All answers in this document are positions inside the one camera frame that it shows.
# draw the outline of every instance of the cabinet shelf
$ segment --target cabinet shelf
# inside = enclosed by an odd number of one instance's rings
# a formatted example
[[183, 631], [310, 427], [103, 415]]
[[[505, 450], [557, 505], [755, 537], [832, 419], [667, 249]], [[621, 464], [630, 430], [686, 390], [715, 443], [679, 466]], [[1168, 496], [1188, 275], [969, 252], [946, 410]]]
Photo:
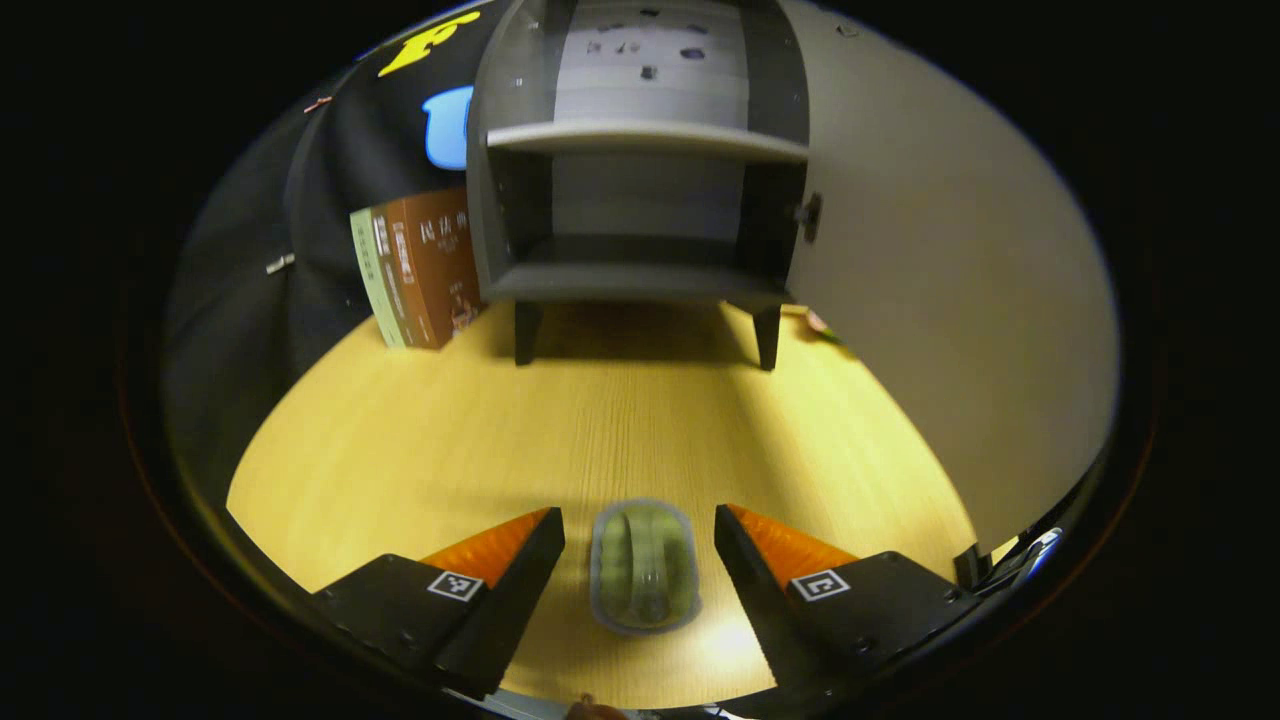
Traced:
[[749, 163], [805, 163], [809, 147], [735, 128], [668, 120], [591, 119], [530, 123], [488, 135], [490, 149], [524, 152], [640, 151], [703, 154]]

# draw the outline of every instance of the cabinet leg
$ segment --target cabinet leg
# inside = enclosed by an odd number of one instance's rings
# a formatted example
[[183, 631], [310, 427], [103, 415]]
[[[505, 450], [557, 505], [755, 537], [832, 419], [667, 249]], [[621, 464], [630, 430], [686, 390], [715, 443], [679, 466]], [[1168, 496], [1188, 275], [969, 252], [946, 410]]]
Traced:
[[534, 361], [534, 342], [541, 323], [543, 309], [536, 302], [516, 302], [516, 365]]
[[760, 368], [772, 370], [778, 361], [778, 325], [782, 324], [782, 306], [773, 305], [751, 315], [755, 323], [755, 347], [760, 352]]

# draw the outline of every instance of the wooden table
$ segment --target wooden table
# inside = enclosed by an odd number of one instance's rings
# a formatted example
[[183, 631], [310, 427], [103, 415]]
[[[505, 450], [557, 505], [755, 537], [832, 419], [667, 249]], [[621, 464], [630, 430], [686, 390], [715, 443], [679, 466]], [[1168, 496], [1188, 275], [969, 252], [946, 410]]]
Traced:
[[[357, 327], [280, 401], [227, 505], [307, 591], [370, 559], [417, 559], [547, 505], [564, 553], [502, 687], [571, 702], [673, 707], [773, 687], [712, 542], [736, 502], [865, 556], [897, 550], [954, 579], [974, 532], [951, 483], [865, 366], [783, 314], [778, 366], [755, 366], [727, 305], [549, 306], [536, 361], [512, 363], [512, 306], [442, 351]], [[691, 519], [703, 611], [620, 637], [588, 605], [591, 523], [657, 497]]]

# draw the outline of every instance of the yellow letter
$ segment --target yellow letter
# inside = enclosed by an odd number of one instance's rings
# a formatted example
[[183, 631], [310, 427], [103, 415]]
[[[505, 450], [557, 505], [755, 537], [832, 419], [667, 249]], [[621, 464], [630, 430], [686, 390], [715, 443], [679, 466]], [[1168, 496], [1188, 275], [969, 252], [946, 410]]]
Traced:
[[390, 61], [378, 77], [383, 77], [387, 73], [393, 73], [404, 65], [416, 63], [422, 58], [431, 54], [431, 46], [439, 45], [453, 36], [457, 32], [458, 26], [463, 23], [470, 23], [471, 20], [480, 17], [480, 10], [472, 10], [465, 15], [453, 18], [452, 20], [440, 23], [435, 27], [428, 28], [413, 37], [404, 41], [404, 46], [401, 47], [399, 55]]

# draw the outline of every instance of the cabinet door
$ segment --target cabinet door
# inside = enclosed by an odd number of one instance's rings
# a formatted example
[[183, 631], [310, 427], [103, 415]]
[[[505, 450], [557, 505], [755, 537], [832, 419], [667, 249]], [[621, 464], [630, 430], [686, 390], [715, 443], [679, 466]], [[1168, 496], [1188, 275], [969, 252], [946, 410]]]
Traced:
[[986, 101], [847, 18], [781, 5], [809, 83], [805, 197], [823, 196], [788, 288], [911, 419], [991, 551], [1061, 500], [1107, 437], [1119, 331], [1101, 251]]

